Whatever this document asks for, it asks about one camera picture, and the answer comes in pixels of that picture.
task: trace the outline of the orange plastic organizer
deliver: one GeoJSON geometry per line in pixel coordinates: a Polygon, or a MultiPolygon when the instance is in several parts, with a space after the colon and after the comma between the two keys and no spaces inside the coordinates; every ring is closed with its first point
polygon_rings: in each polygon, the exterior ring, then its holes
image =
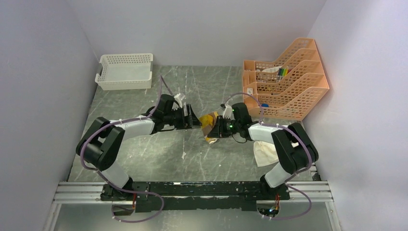
{"type": "MultiPolygon", "coordinates": [[[[311,38],[296,39],[274,62],[245,60],[242,84],[243,92],[268,104],[264,107],[264,117],[294,120],[303,120],[329,90],[316,44],[311,38]],[[278,72],[255,71],[275,66],[290,71],[284,77],[278,76],[278,72]]],[[[251,116],[260,115],[255,100],[244,96],[244,103],[251,116]]]]}

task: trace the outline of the gray marble table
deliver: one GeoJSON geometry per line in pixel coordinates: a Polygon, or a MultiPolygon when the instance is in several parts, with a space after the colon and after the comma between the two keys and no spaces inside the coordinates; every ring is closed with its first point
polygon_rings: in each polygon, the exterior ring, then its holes
{"type": "MultiPolygon", "coordinates": [[[[100,116],[126,119],[145,113],[157,99],[159,74],[173,93],[186,94],[185,101],[192,105],[198,117],[221,111],[220,104],[225,99],[242,91],[242,67],[154,66],[151,89],[103,91],[98,87],[85,131],[100,116]]],[[[242,97],[237,96],[233,102],[242,102],[242,97]]],[[[294,121],[269,119],[268,122],[287,125],[294,121]]],[[[256,166],[252,141],[239,144],[232,138],[225,138],[210,145],[200,129],[159,132],[129,139],[122,143],[117,162],[135,181],[259,180],[273,168],[273,165],[256,166]]],[[[312,177],[304,172],[294,180],[312,180],[312,177]]],[[[102,179],[84,170],[76,156],[69,181],[102,179]]]]}

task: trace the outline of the white towel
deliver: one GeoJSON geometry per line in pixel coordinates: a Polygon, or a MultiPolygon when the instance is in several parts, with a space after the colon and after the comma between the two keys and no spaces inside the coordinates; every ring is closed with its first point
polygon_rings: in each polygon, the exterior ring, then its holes
{"type": "Polygon", "coordinates": [[[258,167],[271,165],[279,161],[275,145],[268,142],[255,141],[254,155],[258,167]]]}

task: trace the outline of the white wall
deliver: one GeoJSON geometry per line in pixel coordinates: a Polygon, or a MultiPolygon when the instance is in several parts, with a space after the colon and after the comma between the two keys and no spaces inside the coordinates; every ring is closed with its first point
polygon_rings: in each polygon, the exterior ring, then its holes
{"type": "Polygon", "coordinates": [[[68,0],[98,57],[153,53],[157,64],[274,60],[307,36],[326,0],[68,0]]]}
{"type": "Polygon", "coordinates": [[[38,231],[72,164],[96,58],[64,0],[0,4],[0,230],[38,231]]]}
{"type": "Polygon", "coordinates": [[[331,90],[306,117],[345,231],[408,230],[408,2],[328,0],[316,39],[331,90]]]}

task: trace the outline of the white basket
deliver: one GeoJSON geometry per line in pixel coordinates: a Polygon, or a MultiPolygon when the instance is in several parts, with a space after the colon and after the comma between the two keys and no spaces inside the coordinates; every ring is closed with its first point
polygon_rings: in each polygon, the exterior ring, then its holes
{"type": "Polygon", "coordinates": [[[95,82],[103,90],[152,88],[153,54],[106,54],[99,60],[95,82]]]}

